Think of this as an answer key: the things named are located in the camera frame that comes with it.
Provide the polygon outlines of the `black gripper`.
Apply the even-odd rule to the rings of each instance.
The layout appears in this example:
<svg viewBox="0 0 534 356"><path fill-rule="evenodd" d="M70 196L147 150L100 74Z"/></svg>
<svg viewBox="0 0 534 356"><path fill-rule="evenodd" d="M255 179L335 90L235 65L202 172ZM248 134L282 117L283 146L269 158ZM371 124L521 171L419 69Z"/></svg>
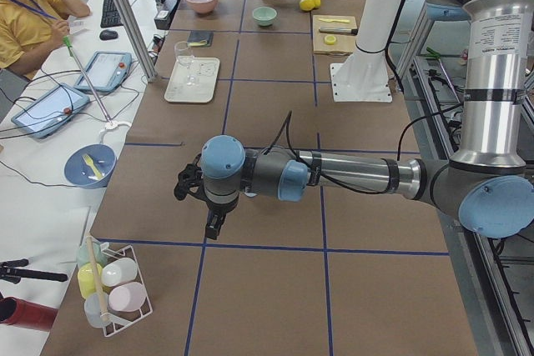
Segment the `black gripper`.
<svg viewBox="0 0 534 356"><path fill-rule="evenodd" d="M228 202L217 203L212 200L207 201L209 208L207 221L204 228L204 236L207 239L217 240L222 227L224 226L227 213L232 212L238 204L238 199L234 198Z"/></svg>

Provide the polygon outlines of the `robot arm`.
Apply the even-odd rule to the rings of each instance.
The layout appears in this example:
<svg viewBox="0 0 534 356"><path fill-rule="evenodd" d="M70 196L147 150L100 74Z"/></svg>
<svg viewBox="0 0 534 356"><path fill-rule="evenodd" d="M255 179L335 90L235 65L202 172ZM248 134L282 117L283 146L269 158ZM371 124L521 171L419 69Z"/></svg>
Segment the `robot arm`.
<svg viewBox="0 0 534 356"><path fill-rule="evenodd" d="M459 148L447 160L358 158L270 145L255 151L219 135L203 147L198 193L215 239L242 193L298 201L308 186L398 193L430 204L464 228L507 238L533 220L533 186L518 155L526 38L533 0L427 0L430 14L471 22Z"/></svg>

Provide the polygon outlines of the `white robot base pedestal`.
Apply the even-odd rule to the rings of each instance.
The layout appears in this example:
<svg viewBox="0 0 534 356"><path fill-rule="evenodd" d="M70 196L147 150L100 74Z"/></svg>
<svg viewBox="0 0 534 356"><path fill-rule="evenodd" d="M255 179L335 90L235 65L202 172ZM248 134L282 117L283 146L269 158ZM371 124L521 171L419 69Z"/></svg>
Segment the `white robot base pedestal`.
<svg viewBox="0 0 534 356"><path fill-rule="evenodd" d="M397 12L404 0L366 0L354 52L330 65L333 99L337 103L389 103L386 56Z"/></svg>

